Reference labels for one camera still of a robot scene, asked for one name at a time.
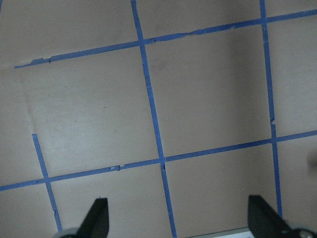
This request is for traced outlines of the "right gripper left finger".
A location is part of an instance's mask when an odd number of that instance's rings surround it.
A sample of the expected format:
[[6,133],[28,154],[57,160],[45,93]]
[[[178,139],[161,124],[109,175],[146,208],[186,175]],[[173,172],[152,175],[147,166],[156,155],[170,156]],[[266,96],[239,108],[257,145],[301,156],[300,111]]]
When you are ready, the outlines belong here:
[[109,213],[107,198],[94,201],[83,220],[75,238],[106,238],[109,233]]

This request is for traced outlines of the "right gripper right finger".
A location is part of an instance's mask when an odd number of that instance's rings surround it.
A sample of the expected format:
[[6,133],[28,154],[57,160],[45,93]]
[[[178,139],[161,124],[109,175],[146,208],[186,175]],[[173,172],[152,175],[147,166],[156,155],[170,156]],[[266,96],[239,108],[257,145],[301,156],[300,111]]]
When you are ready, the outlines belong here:
[[255,238],[297,237],[297,231],[291,229],[260,195],[249,195],[247,222]]

